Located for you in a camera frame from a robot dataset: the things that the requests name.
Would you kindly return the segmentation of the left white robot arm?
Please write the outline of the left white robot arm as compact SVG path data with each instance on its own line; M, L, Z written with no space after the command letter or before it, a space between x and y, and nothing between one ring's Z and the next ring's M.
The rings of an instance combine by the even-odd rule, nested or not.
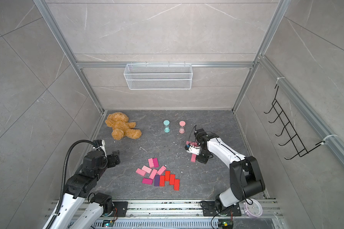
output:
M89 229L102 215L117 213L112 196L104 193L93 193L101 176L108 168L120 164L119 151L106 155L102 149L86 154L77 172L71 176L61 192L61 197L46 222L45 229L67 229L78 208L85 200L88 207L71 226L72 229Z

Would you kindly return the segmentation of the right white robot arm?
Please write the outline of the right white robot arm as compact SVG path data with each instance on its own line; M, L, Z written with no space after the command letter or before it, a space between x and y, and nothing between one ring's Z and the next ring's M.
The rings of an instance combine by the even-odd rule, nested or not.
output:
M217 213L228 211L242 201L253 205L254 201L249 198L266 189L257 159L233 150L213 132L198 129L194 136L199 149L198 162L206 164L214 155L229 168L229 188L215 200Z

